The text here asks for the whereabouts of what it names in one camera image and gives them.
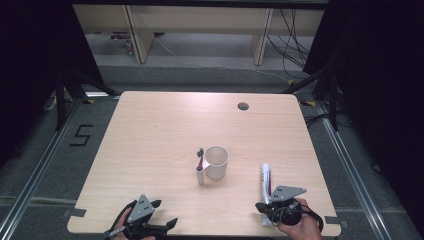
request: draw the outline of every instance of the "black tape marking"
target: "black tape marking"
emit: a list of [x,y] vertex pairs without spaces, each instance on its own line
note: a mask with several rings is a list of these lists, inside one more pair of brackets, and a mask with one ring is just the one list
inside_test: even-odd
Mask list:
[[349,221],[340,221],[341,228],[350,228]]
[[83,127],[93,127],[93,125],[92,124],[81,124],[78,127],[78,130],[75,133],[75,136],[74,137],[76,137],[76,138],[85,138],[85,141],[84,141],[84,143],[71,143],[71,144],[69,144],[70,147],[84,147],[85,145],[87,145],[88,139],[90,139],[91,135],[86,135],[86,134],[81,134],[80,135],[79,132],[81,131],[81,128],[83,128]]
[[338,217],[330,217],[330,216],[324,216],[325,223],[327,224],[340,224],[340,220]]
[[73,208],[73,209],[67,209],[65,210],[65,212],[63,213],[64,217],[84,217],[85,213],[87,212],[87,210],[85,209],[78,209],[78,208]]

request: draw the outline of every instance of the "round hole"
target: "round hole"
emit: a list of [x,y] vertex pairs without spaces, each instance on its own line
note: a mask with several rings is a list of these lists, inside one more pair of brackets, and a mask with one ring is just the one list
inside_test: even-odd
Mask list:
[[237,106],[242,111],[246,111],[247,109],[249,109],[249,104],[244,102],[239,103]]

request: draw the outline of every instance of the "aluminum rail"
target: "aluminum rail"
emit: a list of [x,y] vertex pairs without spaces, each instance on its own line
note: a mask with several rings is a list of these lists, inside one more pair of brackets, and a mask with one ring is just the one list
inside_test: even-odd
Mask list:
[[18,223],[21,220],[26,208],[28,207],[34,192],[37,190],[38,185],[43,179],[43,176],[46,173],[53,159],[53,156],[63,139],[63,136],[67,132],[69,123],[72,121],[72,118],[75,115],[75,112],[81,106],[81,103],[82,99],[74,99],[69,107],[68,117],[62,128],[54,133],[52,139],[49,142],[49,145],[41,156],[40,161],[32,172],[31,177],[28,179],[25,187],[16,198],[7,216],[1,222],[0,237],[2,240],[8,240],[12,237],[12,234],[18,226]]
[[[326,108],[322,102],[318,102],[318,111],[320,114],[327,113]],[[323,119],[324,126],[327,130],[328,135],[339,155],[340,161],[349,177],[350,183],[358,197],[358,200],[365,212],[366,217],[371,225],[374,234],[377,239],[389,240],[393,239],[387,229],[386,223],[380,214],[377,206],[375,205],[372,197],[370,196],[359,172],[356,170],[355,164],[353,163],[344,143],[337,131],[331,126],[330,121],[327,118]]]

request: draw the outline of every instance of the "white mug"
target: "white mug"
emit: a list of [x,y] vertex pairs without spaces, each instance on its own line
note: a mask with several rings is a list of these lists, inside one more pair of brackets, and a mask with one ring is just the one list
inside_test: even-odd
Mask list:
[[227,171],[229,154],[227,149],[221,146],[212,146],[206,149],[202,161],[202,170],[196,170],[199,185],[204,184],[203,172],[209,178],[219,180],[225,176]]

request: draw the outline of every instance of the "wooden table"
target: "wooden table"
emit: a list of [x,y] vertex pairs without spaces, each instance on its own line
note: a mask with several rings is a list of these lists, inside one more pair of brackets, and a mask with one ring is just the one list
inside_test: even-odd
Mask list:
[[[240,110],[238,104],[249,105]],[[226,176],[197,182],[196,152],[227,148]],[[161,199],[149,223],[178,217],[170,235],[283,236],[262,227],[261,166],[270,163],[272,187],[304,187],[300,197],[321,217],[335,217],[326,183],[296,98],[244,93],[125,92],[111,119],[76,209],[73,233],[109,229],[121,209],[145,194]],[[325,224],[324,236],[340,226]]]

